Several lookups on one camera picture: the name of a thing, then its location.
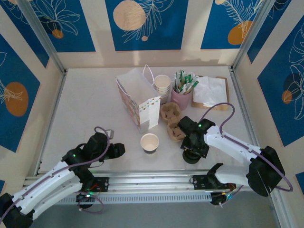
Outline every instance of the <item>white table surface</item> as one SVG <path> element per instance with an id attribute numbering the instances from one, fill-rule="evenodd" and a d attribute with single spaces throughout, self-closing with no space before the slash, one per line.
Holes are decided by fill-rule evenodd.
<path id="1" fill-rule="evenodd" d="M 51 127 L 50 135 L 42 155 L 40 171 L 48 171 L 61 160 L 69 150 L 81 143 L 86 143 L 94 132 L 95 126 L 115 131 L 112 143 L 123 143 L 125 154 L 117 159 L 106 160 L 95 168 L 103 171 L 171 171 L 210 169 L 218 162 L 227 165 L 240 165 L 224 152 L 210 147 L 206 159 L 201 158 L 197 164 L 188 164 L 182 158 L 181 142 L 172 141 L 166 131 L 166 123 L 159 118 L 159 124 L 146 133 L 156 134 L 160 145 L 153 155 L 147 155 L 140 146 L 140 134 L 130 116 L 123 107 L 118 92 L 115 76 L 124 74 L 132 68 L 91 68 L 69 69 Z M 249 142 L 237 96 L 227 66 L 189 66 L 189 67 L 152 67 L 155 76 L 165 74 L 172 76 L 177 70 L 192 71 L 202 76 L 223 76 L 228 80 L 230 102 L 236 112 L 223 130 L 239 139 Z M 212 110 L 207 118 L 220 125 L 231 113 Z M 206 109 L 188 108 L 182 112 L 198 122 Z"/>

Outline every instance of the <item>pink cup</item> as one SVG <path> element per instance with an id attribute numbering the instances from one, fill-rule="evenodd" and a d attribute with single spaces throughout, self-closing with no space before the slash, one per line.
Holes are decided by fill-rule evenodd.
<path id="1" fill-rule="evenodd" d="M 171 102 L 177 103 L 181 110 L 185 110 L 187 108 L 190 97 L 191 93 L 184 95 L 176 93 L 174 89 L 171 91 Z"/>

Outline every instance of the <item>tissue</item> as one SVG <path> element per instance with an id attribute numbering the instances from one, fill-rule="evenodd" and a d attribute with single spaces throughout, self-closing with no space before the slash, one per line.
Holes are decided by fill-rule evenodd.
<path id="1" fill-rule="evenodd" d="M 222 78 L 199 77 L 194 88 L 193 101 L 212 107 L 218 103 L 227 102 L 226 81 Z"/>

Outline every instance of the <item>shopping bag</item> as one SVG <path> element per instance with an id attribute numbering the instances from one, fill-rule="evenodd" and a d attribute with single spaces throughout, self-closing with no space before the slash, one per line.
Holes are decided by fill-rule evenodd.
<path id="1" fill-rule="evenodd" d="M 145 69 L 150 70 L 152 84 L 144 76 Z M 133 69 L 124 75 L 116 77 L 120 96 L 124 107 L 141 133 L 158 124 L 161 97 L 155 91 L 154 76 L 146 65 L 143 72 Z"/>

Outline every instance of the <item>stacked paper cups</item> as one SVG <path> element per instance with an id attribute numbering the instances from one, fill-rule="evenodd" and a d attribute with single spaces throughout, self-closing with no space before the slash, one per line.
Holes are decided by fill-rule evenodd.
<path id="1" fill-rule="evenodd" d="M 171 79 L 166 75 L 158 75 L 154 79 L 154 88 L 161 96 L 161 104 L 166 103 L 170 94 Z"/>

